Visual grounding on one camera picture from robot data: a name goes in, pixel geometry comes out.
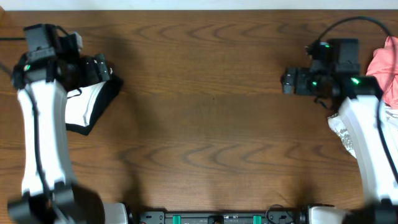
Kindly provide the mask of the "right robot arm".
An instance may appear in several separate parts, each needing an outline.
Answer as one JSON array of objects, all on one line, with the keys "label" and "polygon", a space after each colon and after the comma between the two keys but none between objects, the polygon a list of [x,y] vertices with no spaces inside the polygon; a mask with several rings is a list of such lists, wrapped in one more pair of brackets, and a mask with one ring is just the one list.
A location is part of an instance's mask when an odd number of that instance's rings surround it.
[{"label": "right robot arm", "polygon": [[374,77],[359,74],[356,39],[317,39],[306,48],[308,68],[290,67],[281,78],[286,95],[329,99],[353,145],[364,207],[306,205],[296,223],[397,223],[397,142],[387,126],[382,90]]}]

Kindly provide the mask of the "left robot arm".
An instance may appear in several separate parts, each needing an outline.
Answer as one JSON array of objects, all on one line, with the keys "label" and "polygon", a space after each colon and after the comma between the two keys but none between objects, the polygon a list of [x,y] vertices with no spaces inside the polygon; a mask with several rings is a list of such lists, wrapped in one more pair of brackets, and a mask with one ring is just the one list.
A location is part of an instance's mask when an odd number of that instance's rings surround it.
[{"label": "left robot arm", "polygon": [[83,135],[123,81],[103,54],[82,56],[82,39],[53,24],[24,28],[28,51],[12,72],[25,131],[22,197],[7,211],[16,223],[131,223],[123,203],[104,203],[73,172],[67,131]]}]

